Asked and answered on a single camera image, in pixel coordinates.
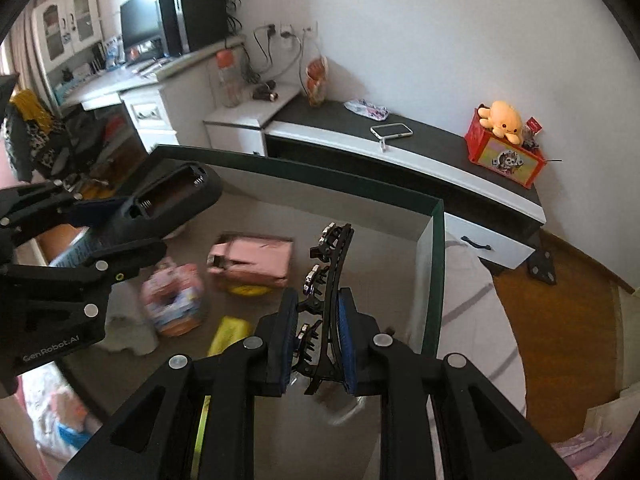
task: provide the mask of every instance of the clear plastic object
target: clear plastic object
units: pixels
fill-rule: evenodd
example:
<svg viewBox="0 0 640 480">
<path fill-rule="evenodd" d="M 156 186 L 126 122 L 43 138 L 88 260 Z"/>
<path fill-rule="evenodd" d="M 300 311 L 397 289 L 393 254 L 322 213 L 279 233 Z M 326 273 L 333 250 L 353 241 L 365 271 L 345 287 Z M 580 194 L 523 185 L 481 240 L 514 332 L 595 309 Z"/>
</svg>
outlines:
<svg viewBox="0 0 640 480">
<path fill-rule="evenodd" d="M 216 54 L 216 61 L 222 105 L 227 108 L 238 106 L 242 102 L 242 78 L 233 51 L 221 50 Z"/>
</svg>

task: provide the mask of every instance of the red box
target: red box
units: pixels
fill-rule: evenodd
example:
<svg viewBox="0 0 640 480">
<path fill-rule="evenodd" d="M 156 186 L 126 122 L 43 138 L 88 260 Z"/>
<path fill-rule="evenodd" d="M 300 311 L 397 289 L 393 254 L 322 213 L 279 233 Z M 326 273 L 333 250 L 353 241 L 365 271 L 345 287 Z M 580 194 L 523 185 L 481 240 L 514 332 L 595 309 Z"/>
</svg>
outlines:
<svg viewBox="0 0 640 480">
<path fill-rule="evenodd" d="M 469 160 L 522 184 L 529 189 L 538 173 L 546 166 L 540 149 L 529 152 L 514 146 L 506 139 L 499 139 L 480 125 L 478 109 L 465 135 L 469 149 Z"/>
</svg>

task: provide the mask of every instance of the black countertop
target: black countertop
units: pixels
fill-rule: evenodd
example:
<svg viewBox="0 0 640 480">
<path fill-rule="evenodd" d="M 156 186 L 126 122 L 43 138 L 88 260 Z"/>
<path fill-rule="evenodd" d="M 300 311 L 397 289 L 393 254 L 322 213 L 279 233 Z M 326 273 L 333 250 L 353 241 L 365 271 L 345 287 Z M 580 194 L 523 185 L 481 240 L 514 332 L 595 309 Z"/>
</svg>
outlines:
<svg viewBox="0 0 640 480">
<path fill-rule="evenodd" d="M 404 139 L 392 140 L 389 142 L 390 146 L 432 158 L 472 175 L 479 176 L 537 205 L 541 205 L 535 186 L 527 189 L 513 180 L 470 162 L 464 137 L 400 115 L 389 114 L 386 121 L 380 123 L 348 111 L 342 103 L 337 101 L 326 101 L 319 108 L 311 108 L 306 97 L 301 95 L 279 111 L 273 117 L 273 120 L 331 130 L 367 140 L 376 140 L 376 137 L 370 131 L 372 126 L 404 123 L 411 128 L 414 134 Z"/>
</svg>

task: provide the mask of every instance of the yellow clothing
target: yellow clothing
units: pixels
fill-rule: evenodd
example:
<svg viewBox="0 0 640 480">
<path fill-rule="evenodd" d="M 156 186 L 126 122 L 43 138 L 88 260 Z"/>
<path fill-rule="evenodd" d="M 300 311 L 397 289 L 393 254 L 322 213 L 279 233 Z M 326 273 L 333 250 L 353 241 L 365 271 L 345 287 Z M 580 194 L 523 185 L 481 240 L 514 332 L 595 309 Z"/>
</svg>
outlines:
<svg viewBox="0 0 640 480">
<path fill-rule="evenodd" d="M 21 90 L 9 101 L 20 110 L 23 120 L 36 121 L 44 134 L 48 134 L 51 131 L 53 117 L 48 110 L 42 107 L 33 91 L 29 89 Z"/>
</svg>

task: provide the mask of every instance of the orange octopus plush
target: orange octopus plush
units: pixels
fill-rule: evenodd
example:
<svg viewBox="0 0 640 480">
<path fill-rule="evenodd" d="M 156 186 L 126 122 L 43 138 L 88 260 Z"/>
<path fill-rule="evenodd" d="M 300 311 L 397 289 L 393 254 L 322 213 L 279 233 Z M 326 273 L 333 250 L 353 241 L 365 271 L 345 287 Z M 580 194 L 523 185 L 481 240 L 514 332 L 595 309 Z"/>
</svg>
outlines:
<svg viewBox="0 0 640 480">
<path fill-rule="evenodd" d="M 506 137 L 511 144 L 522 143 L 522 119 L 517 110 L 504 101 L 496 101 L 491 108 L 478 108 L 480 125 L 491 130 L 500 139 Z"/>
</svg>

